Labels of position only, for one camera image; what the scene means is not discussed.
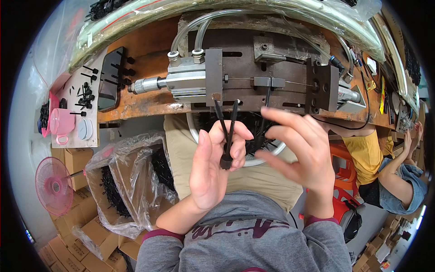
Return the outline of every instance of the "pink fan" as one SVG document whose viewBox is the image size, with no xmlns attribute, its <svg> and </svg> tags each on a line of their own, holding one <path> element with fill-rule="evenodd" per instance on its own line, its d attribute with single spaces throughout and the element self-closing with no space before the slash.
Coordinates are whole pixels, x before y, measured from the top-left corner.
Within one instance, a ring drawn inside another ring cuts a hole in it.
<svg viewBox="0 0 435 272">
<path fill-rule="evenodd" d="M 57 158 L 43 159 L 36 169 L 35 187 L 39 201 L 53 215 L 63 215 L 73 202 L 73 187 L 71 177 L 83 171 L 70 175 L 65 165 Z"/>
</svg>

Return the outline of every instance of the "workbench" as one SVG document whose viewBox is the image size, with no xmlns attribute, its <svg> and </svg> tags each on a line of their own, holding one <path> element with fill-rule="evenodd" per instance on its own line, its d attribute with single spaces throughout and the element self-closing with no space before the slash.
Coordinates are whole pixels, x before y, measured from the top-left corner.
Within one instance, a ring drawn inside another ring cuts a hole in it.
<svg viewBox="0 0 435 272">
<path fill-rule="evenodd" d="M 167 53 L 170 51 L 171 43 L 177 35 L 177 24 L 180 16 L 169 19 L 156 21 L 139 28 L 113 42 L 107 49 L 107 53 L 114 49 L 124 46 L 127 48 L 128 56 L 133 57 L 136 62 L 134 65 L 126 64 L 126 68 L 134 68 L 136 74 L 129 77 L 132 82 L 140 78 L 166 77 L 169 61 Z M 301 22 L 302 24 L 312 27 L 323 33 L 330 45 L 330 54 L 341 60 L 346 71 L 349 63 L 345 51 L 339 43 L 336 36 L 327 29 Z M 354 77 L 351 85 L 358 85 L 364 99 L 366 94 L 359 70 L 354 69 Z M 381 114 L 379 111 L 380 94 L 374 90 L 368 92 L 370 102 L 370 119 L 369 123 L 379 127 L 395 129 L 394 124 L 389 123 L 389 115 Z M 160 91 L 150 91 L 144 94 L 135 95 L 127 91 L 125 87 L 120 92 L 119 106 L 108 112 L 98 112 L 97 121 L 104 123 L 114 120 L 125 120 L 129 118 L 144 117 L 162 114 L 177 114 L 191 112 L 190 103 L 178 103 L 172 97 L 170 91 L 162 88 Z M 368 110 L 362 110 L 357 114 L 349 114 L 342 111 L 329 112 L 320 110 L 319 115 L 351 120 L 356 122 L 365 122 Z"/>
</svg>

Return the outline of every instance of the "pink cup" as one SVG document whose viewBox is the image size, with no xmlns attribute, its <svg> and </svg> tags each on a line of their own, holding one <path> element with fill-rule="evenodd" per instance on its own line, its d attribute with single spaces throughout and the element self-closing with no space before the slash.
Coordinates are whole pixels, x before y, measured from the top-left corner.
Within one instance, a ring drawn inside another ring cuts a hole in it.
<svg viewBox="0 0 435 272">
<path fill-rule="evenodd" d="M 56 142 L 60 145 L 68 142 L 68 133 L 76 127 L 76 116 L 70 114 L 70 110 L 56 108 L 50 114 L 50 130 L 51 133 L 56 134 Z M 65 142 L 60 142 L 59 139 L 66 137 Z"/>
</svg>

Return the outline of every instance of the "khaki pants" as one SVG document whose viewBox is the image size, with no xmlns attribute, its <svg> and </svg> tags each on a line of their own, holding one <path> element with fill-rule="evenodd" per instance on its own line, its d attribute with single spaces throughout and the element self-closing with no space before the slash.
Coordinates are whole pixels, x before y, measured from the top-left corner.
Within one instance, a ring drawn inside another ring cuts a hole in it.
<svg viewBox="0 0 435 272">
<path fill-rule="evenodd" d="M 185 114 L 165 115 L 167 150 L 174 174 L 174 185 L 180 199 L 190 194 L 189 175 L 197 143 L 189 131 Z M 278 155 L 293 162 L 297 158 L 287 147 Z M 288 213 L 302 194 L 302 187 L 286 179 L 268 164 L 261 164 L 231 172 L 227 192 L 250 190 L 270 197 Z"/>
</svg>

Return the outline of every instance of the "metal plate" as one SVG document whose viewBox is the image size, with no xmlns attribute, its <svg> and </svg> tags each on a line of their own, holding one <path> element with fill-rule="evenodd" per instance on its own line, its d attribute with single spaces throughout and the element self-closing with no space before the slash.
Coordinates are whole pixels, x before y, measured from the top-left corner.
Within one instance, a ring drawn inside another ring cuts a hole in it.
<svg viewBox="0 0 435 272">
<path fill-rule="evenodd" d="M 306 66 L 303 64 L 283 61 L 267 65 L 264 69 L 261 63 L 254 63 L 253 37 L 272 37 L 276 54 L 305 60 L 306 56 L 320 60 L 320 54 L 305 41 L 283 34 L 261 32 L 256 30 L 213 29 L 207 30 L 203 49 L 222 48 L 224 74 L 229 78 L 278 77 L 286 81 L 306 82 Z M 194 47 L 196 32 L 189 32 L 189 50 Z M 226 57 L 229 52 L 240 52 L 241 57 Z M 258 87 L 254 90 L 251 80 L 229 79 L 223 84 L 223 110 L 230 110 L 232 103 L 240 99 L 239 110 L 259 111 L 264 106 L 267 88 Z M 286 83 L 283 88 L 275 88 L 270 97 L 270 106 L 303 113 L 305 108 L 306 86 Z M 193 103 L 192 111 L 209 111 L 205 103 Z"/>
</svg>

